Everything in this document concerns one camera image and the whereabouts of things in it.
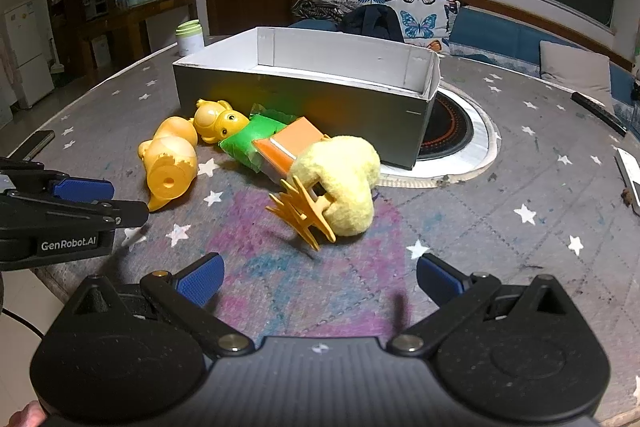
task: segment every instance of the table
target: table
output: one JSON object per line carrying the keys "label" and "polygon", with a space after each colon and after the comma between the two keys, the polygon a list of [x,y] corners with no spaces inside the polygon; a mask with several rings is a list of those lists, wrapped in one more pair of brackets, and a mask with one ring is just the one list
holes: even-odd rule
{"label": "table", "polygon": [[94,69],[91,40],[104,35],[106,32],[126,28],[129,40],[132,62],[140,60],[146,53],[145,38],[140,29],[140,24],[149,17],[174,10],[182,6],[189,9],[189,19],[198,18],[196,0],[149,0],[138,4],[122,12],[113,15],[105,15],[80,26],[78,36],[81,43],[82,61],[85,74]]}
{"label": "table", "polygon": [[[72,175],[109,179],[116,198],[147,201],[136,149],[164,118],[179,113],[175,59],[174,47],[67,107],[46,124],[56,138],[38,160]],[[417,288],[408,249],[420,241],[463,272],[487,271],[505,283],[556,275],[610,357],[611,383],[597,418],[611,419],[609,426],[620,425],[621,413],[633,419],[639,412],[633,392],[640,374],[640,227],[620,198],[614,147],[640,157],[640,144],[631,134],[614,135],[569,93],[522,74],[457,57],[443,58],[441,70],[497,124],[498,157],[464,184],[376,188],[376,217],[362,237],[309,251],[264,210],[268,192],[276,190],[266,177],[201,144],[199,163],[213,160],[219,168],[197,176],[182,198],[152,214],[140,236],[127,240],[120,230],[110,257],[44,267],[37,275],[65,299],[91,273],[135,282],[218,251],[226,279],[216,315],[256,341],[282,334],[384,341],[393,332],[396,293],[408,296],[411,322],[435,309]],[[212,192],[220,202],[205,201]],[[530,221],[514,212],[523,204],[536,213]],[[175,227],[188,238],[172,247]],[[579,256],[568,248],[570,236],[584,245]]]}

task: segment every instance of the white cardboard box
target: white cardboard box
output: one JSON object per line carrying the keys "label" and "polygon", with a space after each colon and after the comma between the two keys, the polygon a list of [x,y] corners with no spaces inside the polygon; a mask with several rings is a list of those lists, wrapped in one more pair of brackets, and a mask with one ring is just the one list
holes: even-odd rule
{"label": "white cardboard box", "polygon": [[384,162],[411,169],[438,85],[438,55],[338,32],[254,28],[174,62],[180,107],[226,100],[306,116],[329,136],[360,136]]}

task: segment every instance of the mobile phone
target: mobile phone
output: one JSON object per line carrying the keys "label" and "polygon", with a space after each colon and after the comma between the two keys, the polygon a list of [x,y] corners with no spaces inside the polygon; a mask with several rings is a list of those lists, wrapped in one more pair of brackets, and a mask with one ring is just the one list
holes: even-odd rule
{"label": "mobile phone", "polygon": [[36,131],[30,137],[28,137],[18,149],[16,149],[11,156],[10,160],[24,160],[31,161],[36,155],[42,151],[47,143],[53,140],[56,136],[52,130]]}

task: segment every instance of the yellow toy bear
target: yellow toy bear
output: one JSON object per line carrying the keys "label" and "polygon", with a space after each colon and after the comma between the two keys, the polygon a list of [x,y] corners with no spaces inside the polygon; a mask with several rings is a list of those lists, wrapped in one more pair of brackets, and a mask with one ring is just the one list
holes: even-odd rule
{"label": "yellow toy bear", "polygon": [[244,114],[234,111],[224,100],[210,102],[200,99],[196,107],[198,109],[190,122],[204,143],[218,143],[241,131],[249,123]]}
{"label": "yellow toy bear", "polygon": [[198,172],[195,147],[198,135],[189,120],[172,116],[164,120],[152,140],[138,146],[151,192],[149,212],[183,195]]}
{"label": "yellow toy bear", "polygon": [[[283,219],[315,250],[318,242],[309,232],[314,225],[332,243],[336,235],[357,235],[373,221],[371,189],[380,176],[380,157],[366,140],[354,136],[324,138],[309,146],[289,169],[287,192],[280,199],[270,194],[276,207],[267,210]],[[310,190],[320,184],[325,194]]]}

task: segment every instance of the black cable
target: black cable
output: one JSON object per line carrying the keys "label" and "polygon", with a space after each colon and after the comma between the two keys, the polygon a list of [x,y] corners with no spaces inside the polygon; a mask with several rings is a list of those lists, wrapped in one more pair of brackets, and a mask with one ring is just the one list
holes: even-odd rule
{"label": "black cable", "polygon": [[39,336],[41,339],[44,338],[42,331],[40,331],[36,326],[31,324],[28,320],[20,317],[20,315],[16,315],[14,312],[10,312],[9,310],[2,308],[2,313],[4,313],[7,317],[11,317],[14,321],[20,322],[23,326],[27,326],[33,333]]}

